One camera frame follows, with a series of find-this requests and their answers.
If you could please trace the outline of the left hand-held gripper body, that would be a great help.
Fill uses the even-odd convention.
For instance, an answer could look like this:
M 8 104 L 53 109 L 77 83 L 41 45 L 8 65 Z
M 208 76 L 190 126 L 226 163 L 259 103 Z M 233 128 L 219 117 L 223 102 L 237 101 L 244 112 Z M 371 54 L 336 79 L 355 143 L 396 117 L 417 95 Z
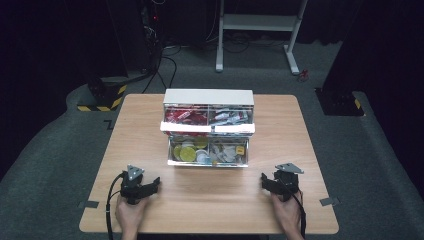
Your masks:
M 132 165 L 127 166 L 123 172 L 120 195 L 130 205 L 138 204 L 142 198 L 147 197 L 147 188 L 141 185 L 144 170 Z

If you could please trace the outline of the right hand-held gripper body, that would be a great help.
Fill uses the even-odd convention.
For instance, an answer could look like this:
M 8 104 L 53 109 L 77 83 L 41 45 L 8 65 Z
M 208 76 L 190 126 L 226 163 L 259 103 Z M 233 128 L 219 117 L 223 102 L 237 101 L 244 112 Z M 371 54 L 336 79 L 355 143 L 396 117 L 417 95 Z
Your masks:
M 283 197 L 283 201 L 288 201 L 295 193 L 299 191 L 299 174 L 304 171 L 293 163 L 276 165 L 277 171 L 274 173 L 274 179 L 280 185 L 278 195 Z

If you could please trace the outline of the person's left hand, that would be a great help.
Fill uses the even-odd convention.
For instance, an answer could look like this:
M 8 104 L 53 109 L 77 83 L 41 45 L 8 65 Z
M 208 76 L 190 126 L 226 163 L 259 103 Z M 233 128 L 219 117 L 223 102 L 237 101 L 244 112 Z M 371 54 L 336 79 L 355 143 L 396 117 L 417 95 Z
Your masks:
M 122 234 L 138 233 L 138 229 L 143 221 L 144 210 L 149 203 L 148 198 L 143 198 L 136 205 L 130 205 L 127 200 L 119 196 L 115 209 L 116 219 L 121 227 Z

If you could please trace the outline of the person's right hand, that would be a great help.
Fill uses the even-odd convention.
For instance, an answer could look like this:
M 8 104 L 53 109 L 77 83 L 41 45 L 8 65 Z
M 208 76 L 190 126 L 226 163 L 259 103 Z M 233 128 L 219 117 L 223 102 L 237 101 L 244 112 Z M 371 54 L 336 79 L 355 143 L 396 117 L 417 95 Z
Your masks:
M 286 238 L 287 235 L 301 234 L 301 209 L 297 200 L 302 201 L 302 193 L 296 193 L 291 199 L 286 202 L 282 202 L 278 195 L 272 193 L 270 195 L 274 213 L 279 226 L 284 232 Z

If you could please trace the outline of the pile of yellow round lids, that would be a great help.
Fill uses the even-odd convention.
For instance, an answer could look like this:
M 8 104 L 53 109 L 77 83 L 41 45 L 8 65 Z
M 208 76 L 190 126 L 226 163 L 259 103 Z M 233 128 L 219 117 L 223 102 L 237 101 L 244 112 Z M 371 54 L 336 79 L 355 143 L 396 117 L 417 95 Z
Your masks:
M 206 137 L 169 140 L 169 159 L 178 164 L 206 164 L 210 160 Z

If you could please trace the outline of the pile of clear small packets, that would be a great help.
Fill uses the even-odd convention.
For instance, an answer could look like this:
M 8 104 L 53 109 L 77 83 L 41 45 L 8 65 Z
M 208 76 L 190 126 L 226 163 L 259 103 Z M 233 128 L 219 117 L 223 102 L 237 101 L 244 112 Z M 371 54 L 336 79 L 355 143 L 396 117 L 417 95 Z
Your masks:
M 209 143 L 213 164 L 242 166 L 248 164 L 249 140 L 245 138 L 216 138 Z

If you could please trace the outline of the clear narrow drawer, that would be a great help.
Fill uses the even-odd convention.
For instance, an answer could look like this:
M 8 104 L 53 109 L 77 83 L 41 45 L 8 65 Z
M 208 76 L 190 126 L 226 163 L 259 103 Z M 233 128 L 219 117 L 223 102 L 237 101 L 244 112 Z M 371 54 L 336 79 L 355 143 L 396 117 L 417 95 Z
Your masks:
M 206 137 L 208 139 L 208 143 L 210 143 L 210 141 L 212 139 L 216 139 L 216 138 L 245 138 L 245 137 L 207 137 L 207 136 L 174 136 L 174 137 L 169 137 L 168 138 L 168 164 L 169 165 L 185 166 L 185 167 L 222 167 L 222 168 L 244 168 L 244 167 L 247 167 L 249 165 L 249 145 L 248 145 L 248 164 L 242 165 L 242 166 L 213 164 L 211 159 L 206 164 L 197 164 L 197 165 L 195 165 L 195 164 L 178 164 L 176 161 L 172 161 L 172 160 L 169 159 L 169 140 L 170 139 L 173 139 L 173 138 L 193 138 L 193 137 Z

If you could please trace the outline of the white wide drawer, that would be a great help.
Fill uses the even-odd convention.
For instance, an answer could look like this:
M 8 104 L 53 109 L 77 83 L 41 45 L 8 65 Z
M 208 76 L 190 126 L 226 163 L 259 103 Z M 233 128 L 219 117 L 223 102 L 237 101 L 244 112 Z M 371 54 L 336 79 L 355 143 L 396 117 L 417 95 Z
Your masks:
M 168 108 L 175 108 L 175 107 L 181 107 L 181 108 L 194 107 L 194 108 L 204 110 L 207 114 L 208 122 L 206 125 L 185 125 L 185 124 L 175 124 L 175 123 L 165 122 L 164 121 L 165 110 Z M 210 118 L 211 112 L 221 108 L 250 110 L 252 114 L 252 122 L 250 124 L 240 124 L 240 125 L 223 125 L 223 126 L 210 125 L 209 118 Z M 205 135 L 251 136 L 255 133 L 254 106 L 253 105 L 222 105 L 222 104 L 165 104 L 163 120 L 160 124 L 160 130 L 170 135 L 205 134 Z

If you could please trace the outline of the pile of white sachets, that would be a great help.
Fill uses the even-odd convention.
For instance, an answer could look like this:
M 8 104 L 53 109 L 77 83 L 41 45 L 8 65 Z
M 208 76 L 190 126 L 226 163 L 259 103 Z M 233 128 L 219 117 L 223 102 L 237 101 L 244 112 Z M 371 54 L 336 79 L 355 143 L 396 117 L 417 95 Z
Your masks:
M 250 124 L 250 110 L 221 108 L 211 112 L 209 124 L 212 126 Z

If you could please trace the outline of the pile of red packets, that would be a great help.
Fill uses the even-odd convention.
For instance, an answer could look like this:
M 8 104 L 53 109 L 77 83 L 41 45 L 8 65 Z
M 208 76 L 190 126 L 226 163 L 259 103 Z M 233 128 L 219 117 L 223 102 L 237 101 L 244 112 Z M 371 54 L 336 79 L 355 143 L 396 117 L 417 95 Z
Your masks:
M 185 125 L 206 125 L 208 119 L 204 110 L 194 107 L 175 107 L 165 110 L 164 121 Z

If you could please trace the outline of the yellow black striped base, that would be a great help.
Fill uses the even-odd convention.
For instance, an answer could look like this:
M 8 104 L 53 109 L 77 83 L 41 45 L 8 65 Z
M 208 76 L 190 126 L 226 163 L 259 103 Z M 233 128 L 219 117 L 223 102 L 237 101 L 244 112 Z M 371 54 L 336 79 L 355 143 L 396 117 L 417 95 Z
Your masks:
M 99 78 L 89 80 L 85 96 L 77 104 L 83 112 L 109 112 L 117 109 L 123 99 L 125 84 L 105 83 Z

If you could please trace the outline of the black floor base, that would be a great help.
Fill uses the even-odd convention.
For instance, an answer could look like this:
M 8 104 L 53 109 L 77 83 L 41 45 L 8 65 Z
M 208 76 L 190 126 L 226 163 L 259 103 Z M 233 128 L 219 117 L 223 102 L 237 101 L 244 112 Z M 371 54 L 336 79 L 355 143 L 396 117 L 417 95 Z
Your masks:
M 315 94 L 322 111 L 328 116 L 363 116 L 359 100 L 352 93 L 338 93 L 316 88 Z

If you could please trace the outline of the white drawer cabinet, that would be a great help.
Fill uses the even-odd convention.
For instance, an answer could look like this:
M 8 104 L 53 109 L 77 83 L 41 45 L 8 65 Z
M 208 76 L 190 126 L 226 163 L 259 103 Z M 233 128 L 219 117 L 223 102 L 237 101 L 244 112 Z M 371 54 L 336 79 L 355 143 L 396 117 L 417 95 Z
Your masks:
M 163 114 L 165 104 L 222 104 L 222 105 L 253 105 L 254 97 L 251 90 L 231 89 L 168 89 L 163 100 Z M 253 136 L 247 135 L 170 135 L 174 136 L 207 136 L 207 137 L 245 137 L 250 140 Z

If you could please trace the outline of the dark equipment rack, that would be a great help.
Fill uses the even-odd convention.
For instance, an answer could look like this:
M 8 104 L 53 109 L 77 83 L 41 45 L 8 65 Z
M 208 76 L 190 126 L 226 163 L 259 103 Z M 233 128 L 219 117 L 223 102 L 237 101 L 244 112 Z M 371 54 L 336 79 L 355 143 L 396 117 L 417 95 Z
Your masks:
M 156 0 L 137 1 L 149 57 L 149 72 L 155 73 L 159 68 L 163 50 L 163 28 L 159 18 L 159 4 Z

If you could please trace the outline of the white metal stand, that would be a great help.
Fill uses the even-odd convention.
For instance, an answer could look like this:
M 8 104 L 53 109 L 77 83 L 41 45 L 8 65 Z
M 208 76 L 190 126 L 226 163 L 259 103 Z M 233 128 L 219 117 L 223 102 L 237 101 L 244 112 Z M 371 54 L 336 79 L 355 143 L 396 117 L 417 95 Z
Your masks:
M 219 8 L 219 28 L 218 45 L 216 52 L 215 70 L 222 72 L 224 69 L 224 50 L 223 38 L 225 30 L 249 30 L 249 31 L 272 31 L 272 32 L 290 32 L 291 37 L 287 45 L 283 46 L 291 73 L 299 75 L 299 70 L 293 48 L 302 24 L 304 12 L 308 0 L 301 0 L 298 13 L 293 16 L 280 15 L 249 15 L 249 14 L 229 14 L 225 12 L 225 0 L 220 0 Z

